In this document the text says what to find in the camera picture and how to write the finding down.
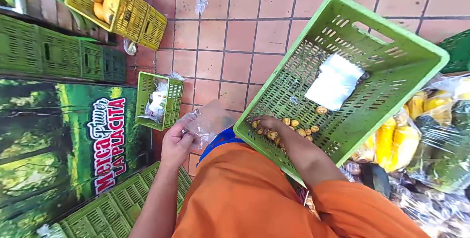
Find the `left hand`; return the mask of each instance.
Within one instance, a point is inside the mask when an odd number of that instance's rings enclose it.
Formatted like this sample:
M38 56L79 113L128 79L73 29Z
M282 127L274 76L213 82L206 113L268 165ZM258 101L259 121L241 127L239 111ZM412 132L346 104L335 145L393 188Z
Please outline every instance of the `left hand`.
M194 137L189 133L183 136L182 131L181 123L176 123L163 137L162 165L179 168L188 158Z

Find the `tiled floor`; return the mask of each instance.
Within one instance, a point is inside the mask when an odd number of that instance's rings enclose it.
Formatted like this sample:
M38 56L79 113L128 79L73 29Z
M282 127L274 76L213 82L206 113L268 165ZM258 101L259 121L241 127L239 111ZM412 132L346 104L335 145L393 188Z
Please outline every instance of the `tiled floor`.
M129 84L138 71L179 72L188 80L181 114L220 98L239 116L273 72L323 0L146 0L169 19L161 48L140 47L128 59ZM432 42L470 28L468 0L355 0ZM200 151L186 169L194 175Z

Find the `clear plastic bag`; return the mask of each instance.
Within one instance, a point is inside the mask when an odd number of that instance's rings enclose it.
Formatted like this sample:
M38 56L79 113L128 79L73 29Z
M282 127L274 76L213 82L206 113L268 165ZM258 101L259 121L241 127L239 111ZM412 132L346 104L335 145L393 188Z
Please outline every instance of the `clear plastic bag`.
M215 99L205 106L187 113L177 121L184 127L183 133L191 133L195 140L193 147L202 149L210 144L217 134L232 127L236 119L220 106L220 100Z
M423 111L415 119L422 138L407 171L442 192L463 191L470 184L470 77L442 77L420 92L423 98L408 102Z

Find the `orange shirt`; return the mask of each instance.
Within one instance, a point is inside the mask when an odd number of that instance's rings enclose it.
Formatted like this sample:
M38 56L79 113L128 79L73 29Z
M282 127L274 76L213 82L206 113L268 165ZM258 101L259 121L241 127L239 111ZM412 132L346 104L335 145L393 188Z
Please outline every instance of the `orange shirt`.
M428 237L398 207L358 183L314 186L321 218L298 198L282 171L247 144L215 148L197 168L173 237Z

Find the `potato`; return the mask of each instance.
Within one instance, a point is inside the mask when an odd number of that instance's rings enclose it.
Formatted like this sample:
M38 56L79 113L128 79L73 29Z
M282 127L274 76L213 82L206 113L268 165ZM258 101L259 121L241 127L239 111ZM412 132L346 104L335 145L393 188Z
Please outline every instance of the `potato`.
M289 119L289 118L284 118L284 119L282 120L282 122L285 123L286 125L290 125L290 124L291 124L291 119Z
M314 125L314 126L310 127L310 130L312 131L312 133L316 133L320 130L320 128L318 126Z
M298 121L297 120L291 120L291 126L292 127L298 126Z
M302 135L302 137L307 136L307 134L305 133L304 129L302 129L302 128L297 129L296 132L297 132L298 134Z
M269 132L266 133L266 137L269 138L269 139L271 139L271 140L274 140L274 139L276 139L276 137L277 137L277 132L275 132L275 131L269 131Z
M322 107L322 106L318 106L316 111L317 111L318 114L325 114L325 113L328 112L328 110L325 107Z

